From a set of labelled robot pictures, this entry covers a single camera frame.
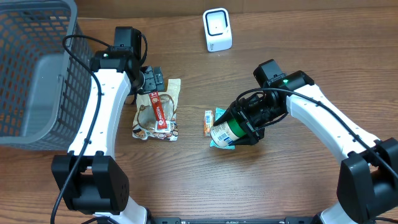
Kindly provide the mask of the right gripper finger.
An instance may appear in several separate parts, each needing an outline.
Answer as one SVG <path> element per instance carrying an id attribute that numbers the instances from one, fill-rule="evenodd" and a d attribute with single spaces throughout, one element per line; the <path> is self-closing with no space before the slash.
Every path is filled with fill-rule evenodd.
<path id="1" fill-rule="evenodd" d="M 235 140 L 232 146 L 253 146 L 264 138 L 264 130 L 246 134 L 245 136 Z"/>
<path id="2" fill-rule="evenodd" d="M 240 107 L 229 107 L 215 122 L 214 126 L 218 126 L 224 122 L 235 120 L 238 126 L 241 123 Z"/>

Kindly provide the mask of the teal wet wipes pack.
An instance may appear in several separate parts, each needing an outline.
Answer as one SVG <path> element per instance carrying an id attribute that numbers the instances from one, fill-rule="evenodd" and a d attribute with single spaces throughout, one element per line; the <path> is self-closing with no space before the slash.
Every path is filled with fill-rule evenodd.
<path id="1" fill-rule="evenodd" d="M 225 109 L 216 108 L 216 109 L 215 109 L 215 119 L 216 119 L 216 120 L 219 119 L 219 118 L 224 114 L 225 111 L 226 111 Z M 219 146 L 214 142 L 214 140 L 211 140 L 211 142 L 210 142 L 210 147 L 215 147 L 215 148 L 218 148 L 218 149 L 228 149 L 228 150 L 234 150 L 234 149 L 235 149 L 235 146 L 219 147 Z"/>

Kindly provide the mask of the red snack bar wrapper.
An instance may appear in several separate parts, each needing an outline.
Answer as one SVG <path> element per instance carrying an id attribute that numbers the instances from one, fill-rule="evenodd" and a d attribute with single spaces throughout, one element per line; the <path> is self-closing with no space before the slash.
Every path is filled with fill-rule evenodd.
<path id="1" fill-rule="evenodd" d="M 164 115 L 164 111 L 162 109 L 162 103 L 160 101 L 160 97 L 157 91 L 149 94 L 150 101 L 152 103 L 152 107 L 154 109 L 154 114 L 157 120 L 156 128 L 157 129 L 167 129 L 167 123 Z"/>

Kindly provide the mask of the green white small bottle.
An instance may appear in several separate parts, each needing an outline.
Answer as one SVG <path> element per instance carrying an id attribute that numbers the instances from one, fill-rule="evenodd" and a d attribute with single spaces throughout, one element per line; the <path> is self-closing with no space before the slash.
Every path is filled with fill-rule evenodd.
<path id="1" fill-rule="evenodd" d="M 239 126 L 235 119 L 225 121 L 210 129 L 210 136 L 218 147 L 230 146 L 245 135 L 246 132 Z"/>

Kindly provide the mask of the white brown snack bag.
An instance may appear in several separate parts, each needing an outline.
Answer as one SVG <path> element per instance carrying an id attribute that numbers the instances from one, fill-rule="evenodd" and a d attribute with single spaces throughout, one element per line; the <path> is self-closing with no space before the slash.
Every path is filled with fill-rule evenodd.
<path id="1" fill-rule="evenodd" d="M 141 140 L 157 138 L 166 141 L 176 141 L 178 139 L 176 117 L 180 87 L 181 79 L 169 79 L 166 91 L 158 92 L 167 129 L 156 128 L 157 120 L 149 95 L 137 96 L 137 112 L 132 126 L 132 136 L 134 138 Z"/>

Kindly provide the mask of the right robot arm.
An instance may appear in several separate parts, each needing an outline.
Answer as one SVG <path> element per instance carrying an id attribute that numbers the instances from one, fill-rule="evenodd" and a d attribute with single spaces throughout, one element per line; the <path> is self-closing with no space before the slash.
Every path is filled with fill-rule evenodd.
<path id="1" fill-rule="evenodd" d="M 397 206 L 397 140 L 380 140 L 352 122 L 303 71 L 284 73 L 275 60 L 253 73 L 258 88 L 241 93 L 210 136 L 219 147 L 255 145 L 286 116 L 301 121 L 340 165 L 337 202 L 313 223 L 376 223 Z"/>

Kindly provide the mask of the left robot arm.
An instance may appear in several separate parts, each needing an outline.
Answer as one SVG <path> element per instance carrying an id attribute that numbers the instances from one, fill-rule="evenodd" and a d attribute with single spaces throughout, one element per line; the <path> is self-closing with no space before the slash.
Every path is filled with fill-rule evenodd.
<path id="1" fill-rule="evenodd" d="M 129 194 L 129 179 L 115 161 L 116 132 L 127 96 L 164 90 L 160 68 L 145 66 L 145 35 L 133 27 L 116 27 L 114 43 L 81 61 L 63 38 L 68 55 L 91 76 L 91 90 L 83 119 L 65 155 L 52 161 L 52 174 L 60 189 L 50 222 L 55 223 L 60 203 L 69 210 L 92 215 L 89 223 L 152 223 L 148 208 Z"/>

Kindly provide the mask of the white barcode scanner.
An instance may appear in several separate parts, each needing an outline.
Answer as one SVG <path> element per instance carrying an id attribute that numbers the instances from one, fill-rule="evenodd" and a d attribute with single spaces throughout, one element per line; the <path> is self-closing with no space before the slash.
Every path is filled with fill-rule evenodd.
<path id="1" fill-rule="evenodd" d="M 209 52 L 228 50 L 233 45 L 229 13 L 225 8 L 214 8 L 203 13 L 206 47 Z"/>

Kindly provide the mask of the grey plastic mesh basket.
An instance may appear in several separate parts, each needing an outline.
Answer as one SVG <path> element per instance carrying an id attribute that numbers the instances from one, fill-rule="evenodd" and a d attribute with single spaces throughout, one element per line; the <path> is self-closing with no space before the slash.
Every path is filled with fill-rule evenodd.
<path id="1" fill-rule="evenodd" d="M 66 150 L 91 90 L 93 53 L 70 0 L 1 2 L 1 144 Z"/>

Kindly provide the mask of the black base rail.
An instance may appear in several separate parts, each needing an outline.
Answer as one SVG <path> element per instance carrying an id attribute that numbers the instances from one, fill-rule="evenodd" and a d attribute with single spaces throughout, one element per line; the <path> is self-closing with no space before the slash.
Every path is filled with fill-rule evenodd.
<path id="1" fill-rule="evenodd" d="M 311 224 L 312 217 L 285 217 L 280 219 L 181 219 L 179 217 L 152 217 L 149 224 Z"/>

